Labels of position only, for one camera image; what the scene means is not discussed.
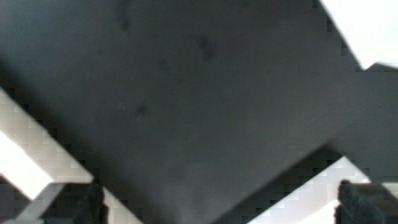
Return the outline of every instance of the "black cloth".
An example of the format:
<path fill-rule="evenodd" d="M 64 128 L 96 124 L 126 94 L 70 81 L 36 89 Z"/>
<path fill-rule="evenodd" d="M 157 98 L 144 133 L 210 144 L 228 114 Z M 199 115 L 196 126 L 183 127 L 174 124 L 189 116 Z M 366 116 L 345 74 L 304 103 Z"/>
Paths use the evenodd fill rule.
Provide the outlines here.
<path fill-rule="evenodd" d="M 309 0 L 2 0 L 0 82 L 148 224 L 206 224 L 332 142 L 396 179 L 398 72 Z"/>

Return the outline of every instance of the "dark gray fabric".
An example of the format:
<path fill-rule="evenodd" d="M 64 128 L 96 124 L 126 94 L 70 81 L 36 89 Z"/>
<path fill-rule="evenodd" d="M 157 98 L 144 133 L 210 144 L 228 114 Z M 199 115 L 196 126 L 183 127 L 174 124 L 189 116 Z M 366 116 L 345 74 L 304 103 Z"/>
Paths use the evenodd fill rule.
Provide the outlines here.
<path fill-rule="evenodd" d="M 4 86 L 148 224 L 212 223 L 336 137 L 393 175 L 398 73 L 331 30 L 309 0 L 0 1 Z"/>

